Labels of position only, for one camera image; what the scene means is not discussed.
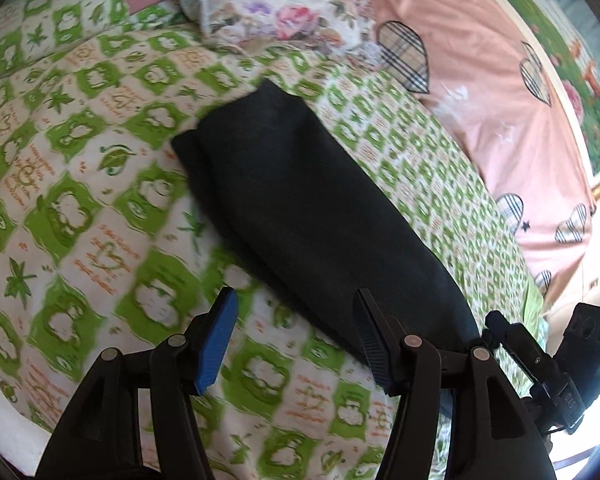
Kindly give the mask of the black pants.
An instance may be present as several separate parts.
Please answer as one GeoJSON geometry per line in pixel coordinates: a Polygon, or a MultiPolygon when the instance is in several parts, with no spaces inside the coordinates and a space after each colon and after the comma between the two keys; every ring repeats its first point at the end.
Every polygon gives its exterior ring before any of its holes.
{"type": "Polygon", "coordinates": [[[357,359],[354,294],[461,352],[479,337],[460,288],[302,99],[271,81],[174,136],[189,188],[246,270],[357,359]]]}

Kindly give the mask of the green checkered bed sheet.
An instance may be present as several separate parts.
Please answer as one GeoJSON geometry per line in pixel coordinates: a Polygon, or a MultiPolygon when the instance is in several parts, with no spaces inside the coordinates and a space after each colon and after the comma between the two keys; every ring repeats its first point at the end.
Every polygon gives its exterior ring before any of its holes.
{"type": "Polygon", "coordinates": [[[476,170],[383,72],[313,52],[213,51],[174,2],[0,9],[0,389],[56,426],[99,351],[146,349],[232,286],[221,375],[193,403],[220,479],[370,479],[396,402],[247,273],[170,141],[263,78],[308,102],[451,272],[477,320],[543,337],[542,297],[476,170]]]}

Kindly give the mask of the pink quilt with hearts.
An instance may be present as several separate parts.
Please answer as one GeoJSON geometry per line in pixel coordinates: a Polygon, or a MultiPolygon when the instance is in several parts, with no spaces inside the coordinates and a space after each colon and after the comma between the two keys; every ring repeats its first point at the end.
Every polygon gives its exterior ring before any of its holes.
{"type": "Polygon", "coordinates": [[[390,73],[475,165],[551,306],[588,249],[595,202],[539,44],[500,0],[373,3],[390,73]]]}

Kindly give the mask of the floral white pillow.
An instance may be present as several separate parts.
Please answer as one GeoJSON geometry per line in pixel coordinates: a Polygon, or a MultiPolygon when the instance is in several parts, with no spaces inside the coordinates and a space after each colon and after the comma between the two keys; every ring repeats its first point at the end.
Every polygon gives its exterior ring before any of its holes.
{"type": "Polygon", "coordinates": [[[381,64],[372,0],[180,0],[206,44],[240,53],[312,50],[370,70],[381,64]]]}

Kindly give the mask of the landscape painting gold frame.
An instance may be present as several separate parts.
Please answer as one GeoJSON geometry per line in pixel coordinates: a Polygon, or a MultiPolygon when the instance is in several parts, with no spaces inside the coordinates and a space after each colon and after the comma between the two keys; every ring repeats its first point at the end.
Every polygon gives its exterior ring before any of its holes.
{"type": "Polygon", "coordinates": [[[600,20],[586,0],[506,0],[532,30],[571,99],[600,198],[600,20]]]}

